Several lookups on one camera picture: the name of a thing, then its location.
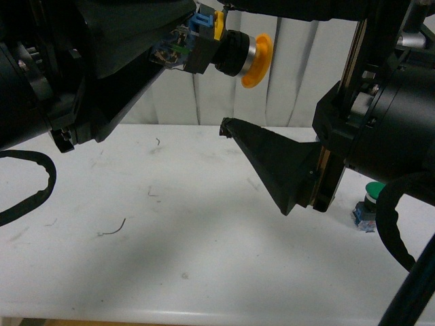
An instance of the yellow emergency stop button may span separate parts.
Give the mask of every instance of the yellow emergency stop button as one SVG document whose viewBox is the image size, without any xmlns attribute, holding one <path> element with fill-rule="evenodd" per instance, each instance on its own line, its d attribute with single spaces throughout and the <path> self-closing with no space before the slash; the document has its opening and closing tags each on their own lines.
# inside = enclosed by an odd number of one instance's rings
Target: yellow emergency stop button
<svg viewBox="0 0 435 326">
<path fill-rule="evenodd" d="M 266 75 L 271 66 L 273 57 L 273 42 L 266 33 L 260 34 L 256 38 L 256 55 L 251 68 L 242 77 L 242 85 L 245 88 L 257 86 Z"/>
</svg>

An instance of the green push button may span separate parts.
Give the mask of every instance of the green push button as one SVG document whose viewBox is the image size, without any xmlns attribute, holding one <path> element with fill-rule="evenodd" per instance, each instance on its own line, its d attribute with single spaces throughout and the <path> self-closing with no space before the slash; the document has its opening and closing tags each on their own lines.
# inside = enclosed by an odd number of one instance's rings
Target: green push button
<svg viewBox="0 0 435 326">
<path fill-rule="evenodd" d="M 380 182 L 370 182 L 366 185 L 366 191 L 370 195 L 371 198 L 374 200 L 377 200 L 379 197 L 379 194 L 381 193 L 382 189 L 385 187 L 383 183 Z"/>
</svg>

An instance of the white curtain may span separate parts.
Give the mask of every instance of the white curtain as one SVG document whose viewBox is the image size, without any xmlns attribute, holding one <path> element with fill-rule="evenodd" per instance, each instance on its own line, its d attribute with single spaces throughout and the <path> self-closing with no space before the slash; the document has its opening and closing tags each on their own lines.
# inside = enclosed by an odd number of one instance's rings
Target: white curtain
<svg viewBox="0 0 435 326">
<path fill-rule="evenodd" d="M 222 9 L 216 0 L 201 2 Z M 435 18 L 426 24 L 432 29 Z M 275 40 L 263 81 L 248 90 L 213 65 L 204 75 L 165 71 L 123 122 L 219 125 L 224 117 L 237 117 L 260 126 L 311 126 L 317 102 L 341 78 L 355 26 L 230 12 L 227 29 L 268 33 Z"/>
</svg>

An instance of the black cylindrical motor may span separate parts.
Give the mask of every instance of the black cylindrical motor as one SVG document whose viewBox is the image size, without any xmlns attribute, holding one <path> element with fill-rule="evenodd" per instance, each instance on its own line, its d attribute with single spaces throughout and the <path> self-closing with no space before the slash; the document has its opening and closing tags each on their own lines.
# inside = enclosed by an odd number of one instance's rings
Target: black cylindrical motor
<svg viewBox="0 0 435 326">
<path fill-rule="evenodd" d="M 25 63 L 17 61 L 7 46 L 0 43 L 0 150 L 50 129 L 23 69 L 27 69 Z"/>
<path fill-rule="evenodd" d="M 424 170 L 435 146 L 435 70 L 397 68 L 364 121 L 346 159 L 349 168 L 384 183 Z"/>
</svg>

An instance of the silver metal cylinder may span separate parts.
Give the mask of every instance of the silver metal cylinder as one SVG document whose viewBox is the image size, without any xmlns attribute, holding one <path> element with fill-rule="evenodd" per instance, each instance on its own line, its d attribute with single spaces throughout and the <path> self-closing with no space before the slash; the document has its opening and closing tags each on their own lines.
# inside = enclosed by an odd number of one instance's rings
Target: silver metal cylinder
<svg viewBox="0 0 435 326">
<path fill-rule="evenodd" d="M 426 38 L 421 33 L 405 33 L 399 36 L 397 41 L 398 46 L 406 46 L 408 48 L 424 49 L 426 47 Z"/>
<path fill-rule="evenodd" d="M 243 77 L 246 73 L 251 69 L 252 63 L 254 62 L 254 58 L 256 57 L 257 52 L 257 42 L 252 36 L 249 36 L 249 49 L 247 51 L 247 56 L 245 63 L 243 64 L 242 69 L 237 74 L 237 77 Z"/>
</svg>

